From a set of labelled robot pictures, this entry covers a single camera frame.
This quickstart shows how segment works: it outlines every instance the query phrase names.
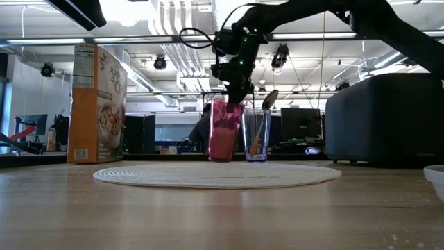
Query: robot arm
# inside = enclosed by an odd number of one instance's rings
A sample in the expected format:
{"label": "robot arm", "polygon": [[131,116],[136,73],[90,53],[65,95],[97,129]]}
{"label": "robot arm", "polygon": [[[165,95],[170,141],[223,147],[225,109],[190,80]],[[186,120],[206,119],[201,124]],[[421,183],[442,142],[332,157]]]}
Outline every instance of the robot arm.
{"label": "robot arm", "polygon": [[274,6],[255,4],[232,25],[232,30],[216,33],[215,53],[235,56],[228,63],[212,65],[214,77],[230,82],[229,102],[239,103],[253,91],[250,77],[260,44],[268,43],[267,33],[282,24],[324,11],[335,14],[355,33],[384,41],[444,79],[444,46],[402,21],[386,0],[289,0]]}

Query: white round placemat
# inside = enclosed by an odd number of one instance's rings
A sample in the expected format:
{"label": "white round placemat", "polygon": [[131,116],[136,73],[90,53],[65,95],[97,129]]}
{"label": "white round placemat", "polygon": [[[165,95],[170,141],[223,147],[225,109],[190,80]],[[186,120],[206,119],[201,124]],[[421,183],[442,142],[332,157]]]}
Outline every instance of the white round placemat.
{"label": "white round placemat", "polygon": [[326,167],[246,162],[165,162],[94,173],[97,180],[122,185],[219,189],[292,187],[340,176],[340,171]]}

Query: person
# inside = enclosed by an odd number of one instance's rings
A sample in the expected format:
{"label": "person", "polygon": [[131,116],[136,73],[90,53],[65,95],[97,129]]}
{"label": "person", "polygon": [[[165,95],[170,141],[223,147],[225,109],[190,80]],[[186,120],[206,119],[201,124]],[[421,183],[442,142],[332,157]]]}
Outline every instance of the person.
{"label": "person", "polygon": [[189,134],[189,140],[193,143],[201,142],[202,147],[205,150],[205,154],[208,154],[208,144],[210,137],[210,118],[211,118],[211,104],[205,105],[203,108],[203,117],[197,122],[193,130]]}

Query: barcode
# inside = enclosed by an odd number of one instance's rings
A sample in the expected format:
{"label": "barcode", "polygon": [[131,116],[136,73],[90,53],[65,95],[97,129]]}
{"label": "barcode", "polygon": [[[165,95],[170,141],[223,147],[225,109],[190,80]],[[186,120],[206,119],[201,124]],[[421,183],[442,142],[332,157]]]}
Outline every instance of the barcode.
{"label": "barcode", "polygon": [[76,149],[76,150],[74,150],[74,159],[76,159],[76,160],[87,160],[88,159],[88,149]]}

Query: desk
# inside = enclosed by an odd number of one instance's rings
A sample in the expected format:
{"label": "desk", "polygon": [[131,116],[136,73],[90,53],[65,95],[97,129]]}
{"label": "desk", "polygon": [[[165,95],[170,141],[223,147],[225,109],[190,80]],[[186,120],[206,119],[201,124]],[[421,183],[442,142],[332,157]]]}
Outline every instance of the desk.
{"label": "desk", "polygon": [[343,177],[265,190],[92,178],[150,163],[0,169],[0,249],[444,249],[444,203],[422,170],[290,162],[328,165]]}

